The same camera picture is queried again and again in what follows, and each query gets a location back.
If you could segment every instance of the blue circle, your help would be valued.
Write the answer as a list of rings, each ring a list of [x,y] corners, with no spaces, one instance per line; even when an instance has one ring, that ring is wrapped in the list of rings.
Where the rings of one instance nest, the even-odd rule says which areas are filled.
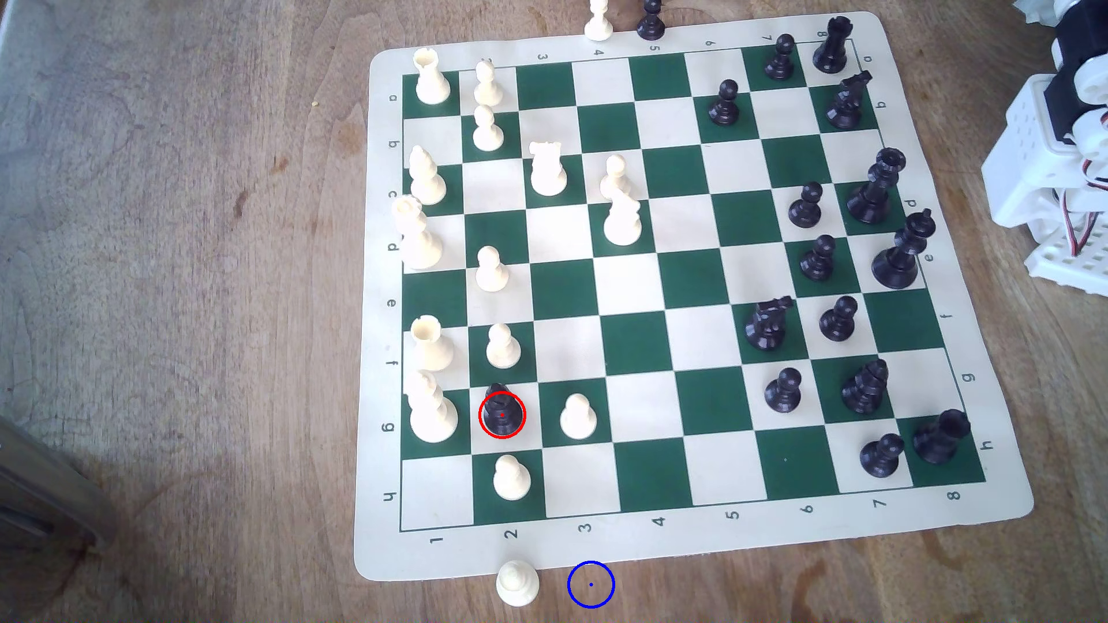
[[[579,601],[577,601],[577,598],[573,596],[573,585],[571,584],[571,582],[573,582],[573,574],[576,573],[577,570],[581,569],[582,566],[585,566],[586,564],[595,564],[597,566],[603,568],[604,571],[608,572],[608,578],[612,578],[612,592],[608,593],[607,599],[605,599],[604,601],[602,601],[601,603],[598,603],[596,605],[585,605],[585,604],[581,603]],[[566,578],[566,580],[565,580],[565,590],[570,591],[570,599],[573,600],[573,603],[579,605],[581,607],[591,607],[591,609],[592,607],[601,607],[602,605],[604,605],[604,604],[608,603],[609,601],[612,601],[612,598],[615,596],[615,594],[616,594],[616,575],[615,575],[615,573],[612,573],[612,570],[608,569],[607,565],[605,565],[603,562],[596,562],[595,560],[586,560],[585,562],[578,564],[577,566],[574,566],[573,571],[570,572],[570,576]]]

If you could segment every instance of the red circle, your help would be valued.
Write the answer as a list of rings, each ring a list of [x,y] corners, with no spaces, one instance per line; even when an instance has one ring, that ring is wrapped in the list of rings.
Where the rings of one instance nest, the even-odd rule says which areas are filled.
[[[523,409],[523,421],[520,422],[520,428],[515,429],[515,432],[513,432],[512,435],[493,435],[492,431],[489,430],[489,427],[484,425],[484,418],[481,417],[481,413],[484,411],[484,404],[488,402],[490,398],[496,396],[497,394],[507,394],[512,398],[515,398],[515,401],[520,404],[520,408]],[[512,394],[511,391],[493,391],[489,396],[485,396],[485,399],[481,401],[481,406],[478,407],[478,423],[481,425],[481,430],[489,433],[489,437],[493,437],[496,439],[510,439],[519,435],[520,431],[523,430],[523,425],[527,423],[527,408],[523,406],[523,400],[520,400],[520,397]]]

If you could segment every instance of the black pawn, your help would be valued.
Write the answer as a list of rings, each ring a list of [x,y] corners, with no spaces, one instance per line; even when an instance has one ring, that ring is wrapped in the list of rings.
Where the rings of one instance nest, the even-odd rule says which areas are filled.
[[[825,282],[834,270],[834,238],[823,234],[812,243],[812,251],[800,256],[800,272],[813,282]]]
[[[881,407],[889,384],[889,365],[884,359],[868,361],[858,374],[842,385],[842,402],[860,416],[868,416]]]
[[[847,38],[854,31],[850,20],[839,16],[828,22],[828,38],[815,50],[812,63],[823,73],[839,73],[847,67]]]
[[[834,307],[820,316],[820,333],[831,341],[847,341],[854,335],[854,314],[858,313],[858,302],[853,296],[840,296]]]
[[[891,289],[904,289],[920,275],[920,264],[915,256],[927,248],[927,238],[935,233],[935,219],[931,208],[909,214],[904,228],[893,236],[892,248],[886,248],[873,258],[870,270],[878,283]]]
[[[870,167],[870,181],[854,188],[847,200],[847,211],[861,223],[874,225],[889,216],[889,188],[900,181],[907,160],[900,150],[885,147]]]
[[[870,441],[862,447],[859,460],[862,469],[874,478],[889,478],[900,466],[900,456],[904,451],[904,440],[900,435],[890,432],[876,441]]]
[[[800,198],[789,206],[789,221],[801,228],[814,227],[823,211],[820,210],[820,200],[823,198],[823,186],[819,182],[809,182],[800,190]]]
[[[731,79],[719,83],[719,98],[708,109],[708,119],[716,125],[731,125],[739,120],[739,106],[735,98],[739,96],[739,84]]]
[[[800,371],[786,368],[766,386],[766,404],[779,413],[790,413],[800,405]]]
[[[792,52],[797,49],[797,41],[791,34],[786,33],[777,38],[773,47],[773,58],[766,65],[766,75],[773,80],[789,80],[792,78]]]
[[[647,41],[661,39],[666,33],[666,24],[661,23],[661,18],[658,17],[661,12],[661,0],[643,0],[643,10],[646,14],[638,20],[638,28],[635,31]]]
[[[912,446],[929,463],[941,466],[954,458],[958,442],[970,435],[970,419],[957,409],[947,409],[933,421],[915,429]]]
[[[839,92],[831,100],[827,118],[839,130],[853,130],[862,122],[862,93],[873,75],[863,71],[839,83]]]

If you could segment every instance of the chess mat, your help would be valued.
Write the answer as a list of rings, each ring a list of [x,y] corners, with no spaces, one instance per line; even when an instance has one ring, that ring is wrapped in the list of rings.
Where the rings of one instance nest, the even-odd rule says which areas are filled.
[[[442,104],[414,94],[414,48],[370,68],[362,375],[358,426],[355,558],[372,580],[495,573],[510,559],[536,568],[684,555],[1020,517],[1032,508],[1007,408],[981,338],[915,134],[885,33],[871,13],[854,23],[839,74],[811,58],[833,16],[670,28],[655,42],[634,32],[439,45],[451,84]],[[782,32],[797,41],[796,72],[778,82],[762,68]],[[494,106],[504,144],[473,146],[473,68],[496,64]],[[822,116],[840,80],[873,81],[861,125],[838,131]],[[740,88],[741,116],[706,114],[719,83]],[[534,193],[527,145],[560,141],[568,184]],[[411,180],[413,145],[439,165],[447,195],[424,206],[442,259],[404,268],[390,214]],[[907,167],[879,225],[854,221],[845,198],[882,146]],[[605,160],[627,162],[642,202],[643,235],[604,237]],[[819,225],[793,226],[789,204],[823,184]],[[872,258],[893,244],[905,213],[930,207],[938,232],[904,290],[873,278]],[[821,234],[837,238],[834,273],[814,283],[798,261]],[[495,246],[511,272],[505,289],[476,287],[476,252]],[[832,343],[819,316],[840,295],[859,302],[854,335]],[[784,295],[780,349],[751,347],[742,327],[753,304]],[[419,440],[401,392],[412,370],[411,321],[433,315],[454,346],[435,377],[458,408],[440,443]],[[522,346],[509,370],[489,365],[488,330],[505,323]],[[862,364],[889,364],[884,402],[869,417],[839,391]],[[762,392],[781,368],[800,370],[791,413]],[[478,421],[492,382],[523,400],[526,423],[494,439]],[[565,437],[558,416],[573,392],[588,397],[596,432]],[[964,409],[973,425],[954,460],[922,461],[911,448],[921,422]],[[899,432],[907,443],[886,479],[859,463],[868,441]],[[531,490],[509,502],[492,487],[497,457],[530,471]]]

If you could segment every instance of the wooden table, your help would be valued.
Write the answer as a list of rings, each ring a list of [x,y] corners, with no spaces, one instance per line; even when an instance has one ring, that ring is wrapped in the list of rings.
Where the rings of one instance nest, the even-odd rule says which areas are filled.
[[[584,0],[11,0],[0,42],[2,415],[117,504],[54,620],[1069,620],[1108,612],[1108,299],[1027,276],[979,166],[1051,30],[1007,0],[674,0],[670,25],[871,10],[1036,497],[1026,519],[541,573],[377,584],[351,555],[369,61],[579,33]],[[613,0],[617,30],[640,16]]]

